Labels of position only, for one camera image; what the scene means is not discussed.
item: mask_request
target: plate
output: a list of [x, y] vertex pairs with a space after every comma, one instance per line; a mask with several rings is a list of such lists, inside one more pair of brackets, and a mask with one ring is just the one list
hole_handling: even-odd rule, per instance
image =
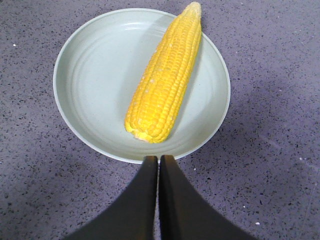
[[150, 144], [125, 130], [131, 98], [174, 17], [145, 8], [111, 11], [82, 25], [63, 45], [53, 73], [57, 107], [74, 134], [101, 154], [136, 164], [148, 155], [179, 159], [204, 145], [222, 124], [230, 102], [229, 74], [218, 49], [202, 33], [168, 139]]

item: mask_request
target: gray countertop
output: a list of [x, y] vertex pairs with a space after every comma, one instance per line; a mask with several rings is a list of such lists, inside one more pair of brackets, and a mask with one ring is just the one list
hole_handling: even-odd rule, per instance
[[[0, 239], [63, 238], [108, 207], [140, 167], [99, 154], [63, 121], [52, 79], [67, 38], [106, 12], [177, 15], [187, 3], [0, 1]], [[258, 239], [320, 239], [320, 1], [200, 3], [231, 102], [219, 131], [180, 168]]]

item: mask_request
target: corn cob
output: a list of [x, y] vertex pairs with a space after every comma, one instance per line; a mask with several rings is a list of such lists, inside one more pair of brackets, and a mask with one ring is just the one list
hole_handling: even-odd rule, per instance
[[128, 108], [124, 126], [137, 139], [161, 143], [174, 126], [201, 40], [201, 6], [174, 18], [152, 55]]

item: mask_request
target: light green plate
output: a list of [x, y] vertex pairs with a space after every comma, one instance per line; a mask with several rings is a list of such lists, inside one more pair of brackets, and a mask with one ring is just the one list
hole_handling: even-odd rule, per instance
[[124, 128], [134, 91], [174, 15], [129, 8], [100, 15], [76, 30], [54, 67], [58, 109], [88, 146], [111, 158], [140, 164], [144, 156], [176, 159], [204, 145], [222, 124], [230, 102], [226, 64], [202, 34], [194, 70], [168, 139], [150, 144]]

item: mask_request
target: plate rim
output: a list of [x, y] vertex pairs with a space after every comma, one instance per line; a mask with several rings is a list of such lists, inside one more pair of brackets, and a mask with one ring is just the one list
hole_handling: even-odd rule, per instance
[[[126, 162], [126, 163], [133, 163], [133, 164], [142, 164], [143, 159], [141, 160], [135, 160], [135, 159], [129, 159], [129, 158], [125, 158], [125, 157], [121, 157], [121, 156], [117, 156], [114, 155], [110, 152], [107, 152], [103, 149], [100, 149], [99, 147], [95, 146], [94, 144], [92, 144], [91, 142], [89, 142], [85, 137], [83, 137], [76, 129], [75, 127], [71, 124], [71, 122], [68, 120], [67, 116], [65, 115], [63, 108], [61, 106], [61, 103], [59, 101], [59, 97], [58, 97], [58, 90], [57, 90], [57, 72], [58, 72], [58, 65], [59, 62], [61, 60], [61, 57], [64, 54], [65, 49], [67, 48], [67, 46], [70, 44], [70, 42], [72, 41], [72, 39], [74, 37], [77, 36], [77, 34], [82, 31], [84, 28], [86, 28], [88, 25], [90, 25], [91, 23], [104, 18], [105, 16], [109, 16], [109, 15], [113, 15], [113, 14], [117, 14], [117, 13], [123, 13], [123, 12], [148, 12], [148, 13], [157, 13], [157, 14], [161, 14], [163, 16], [169, 16], [172, 19], [176, 17], [176, 15], [171, 14], [169, 12], [166, 11], [162, 11], [162, 10], [157, 10], [157, 9], [151, 9], [151, 8], [142, 8], [142, 7], [133, 7], [133, 8], [123, 8], [123, 9], [117, 9], [117, 10], [113, 10], [113, 11], [109, 11], [103, 14], [100, 14], [90, 20], [88, 20], [87, 22], [85, 22], [84, 24], [82, 24], [80, 27], [78, 27], [65, 41], [65, 43], [62, 45], [57, 58], [55, 60], [55, 64], [54, 64], [54, 69], [53, 69], [53, 95], [54, 95], [54, 99], [55, 99], [55, 103], [57, 105], [58, 111], [60, 113], [60, 115], [62, 116], [64, 122], [67, 124], [67, 126], [71, 129], [71, 131], [82, 141], [84, 142], [86, 145], [88, 145], [90, 148], [94, 149], [95, 151], [97, 151], [100, 154], [103, 154], [107, 157], [113, 158], [115, 160], [121, 161], [121, 162]], [[201, 37], [205, 38], [207, 43], [209, 43], [210, 47], [214, 49], [214, 51], [216, 52], [216, 54], [219, 57], [219, 60], [223, 66], [224, 69], [224, 74], [226, 76], [226, 80], [227, 80], [227, 98], [226, 98], [226, 104], [225, 104], [225, 108], [224, 111], [221, 115], [220, 121], [217, 125], [217, 128], [215, 129], [215, 131], [213, 131], [204, 141], [201, 142], [201, 144], [198, 144], [197, 146], [191, 148], [189, 151], [184, 152], [182, 154], [176, 155], [174, 156], [174, 158], [180, 159], [183, 158], [193, 152], [195, 152], [196, 150], [198, 150], [199, 148], [201, 148], [203, 145], [205, 145], [218, 131], [218, 129], [221, 127], [222, 123], [224, 122], [227, 112], [229, 110], [229, 106], [230, 106], [230, 100], [231, 100], [231, 81], [230, 81], [230, 75], [229, 75], [229, 71], [227, 68], [227, 65], [225, 63], [225, 60], [223, 58], [223, 56], [221, 55], [220, 51], [218, 50], [218, 48], [215, 46], [215, 44], [210, 40], [210, 38], [203, 32], [201, 31]]]

